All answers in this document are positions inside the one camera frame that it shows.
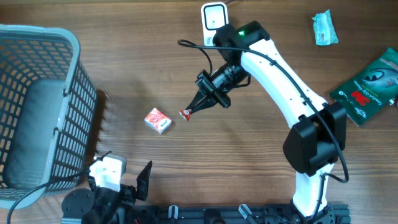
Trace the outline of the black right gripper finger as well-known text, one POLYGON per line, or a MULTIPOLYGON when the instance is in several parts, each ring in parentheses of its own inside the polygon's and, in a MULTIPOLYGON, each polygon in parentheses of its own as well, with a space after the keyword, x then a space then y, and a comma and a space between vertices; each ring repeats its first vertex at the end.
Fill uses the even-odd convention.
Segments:
POLYGON ((204 110, 207 108, 211 108, 216 105, 218 102, 213 99, 202 99, 198 102, 194 103, 193 106, 190 108, 192 113, 196 113, 197 111, 204 110))
POLYGON ((202 99, 208 99, 207 95, 202 92, 201 90, 198 90, 196 95, 194 96, 193 100, 190 102, 190 104, 186 107, 186 109, 190 109, 194 103, 198 102, 199 100, 202 99))

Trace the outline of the red stick sachet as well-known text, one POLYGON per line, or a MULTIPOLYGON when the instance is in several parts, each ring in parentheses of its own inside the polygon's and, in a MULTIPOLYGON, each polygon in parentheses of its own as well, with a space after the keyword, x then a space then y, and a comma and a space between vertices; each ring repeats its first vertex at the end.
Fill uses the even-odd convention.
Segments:
POLYGON ((186 121, 190 120, 192 114, 191 109, 179 110, 178 112, 183 119, 185 119, 186 121))

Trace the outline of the red white snack packet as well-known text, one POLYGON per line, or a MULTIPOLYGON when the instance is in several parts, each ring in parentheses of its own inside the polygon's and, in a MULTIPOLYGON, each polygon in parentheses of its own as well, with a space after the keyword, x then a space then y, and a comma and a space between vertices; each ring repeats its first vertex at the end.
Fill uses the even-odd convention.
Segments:
POLYGON ((162 134, 172 124, 172 120, 157 108, 153 108, 149 112, 149 114, 144 118, 144 122, 159 134, 162 134))

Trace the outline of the teal wet wipes pack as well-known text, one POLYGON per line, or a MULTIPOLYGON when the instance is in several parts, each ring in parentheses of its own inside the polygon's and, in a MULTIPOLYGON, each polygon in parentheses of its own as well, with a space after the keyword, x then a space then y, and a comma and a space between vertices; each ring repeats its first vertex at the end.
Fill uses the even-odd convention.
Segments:
POLYGON ((316 14, 312 20, 317 45, 326 46, 339 42, 329 10, 316 14))

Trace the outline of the green 3M package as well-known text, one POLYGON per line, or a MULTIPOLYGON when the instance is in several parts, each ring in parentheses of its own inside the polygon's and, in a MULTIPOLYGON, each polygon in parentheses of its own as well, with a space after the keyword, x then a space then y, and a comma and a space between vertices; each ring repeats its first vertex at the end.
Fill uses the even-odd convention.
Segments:
POLYGON ((392 48, 330 93, 358 126, 370 120, 395 96, 397 52, 392 48))

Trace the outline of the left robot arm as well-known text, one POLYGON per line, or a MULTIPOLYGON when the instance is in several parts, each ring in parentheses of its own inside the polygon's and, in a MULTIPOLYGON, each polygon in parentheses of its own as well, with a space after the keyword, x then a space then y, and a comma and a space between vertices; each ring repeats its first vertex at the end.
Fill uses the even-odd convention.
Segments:
POLYGON ((149 161, 137 176, 137 186, 122 184, 119 192, 105 187, 96 187, 94 178, 89 178, 89 189, 70 192, 62 202, 62 224, 123 223, 127 207, 136 200, 145 201, 149 191, 152 161, 149 161))

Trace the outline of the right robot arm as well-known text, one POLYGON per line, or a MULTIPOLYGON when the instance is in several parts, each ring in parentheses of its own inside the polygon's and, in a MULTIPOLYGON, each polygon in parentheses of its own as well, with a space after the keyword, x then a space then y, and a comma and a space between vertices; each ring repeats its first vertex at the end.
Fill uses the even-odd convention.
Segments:
POLYGON ((326 185, 336 162, 343 162, 346 111, 340 103, 328 103, 312 91, 282 58, 269 33, 252 21, 235 28, 227 22, 204 26, 210 39, 203 53, 217 50, 224 59, 219 69, 203 70, 198 91, 181 110, 184 119, 193 113, 231 104, 229 92, 257 80, 281 110, 289 126, 282 146, 296 172, 295 193, 288 204, 268 206, 267 223, 349 223, 346 205, 326 200, 326 185))

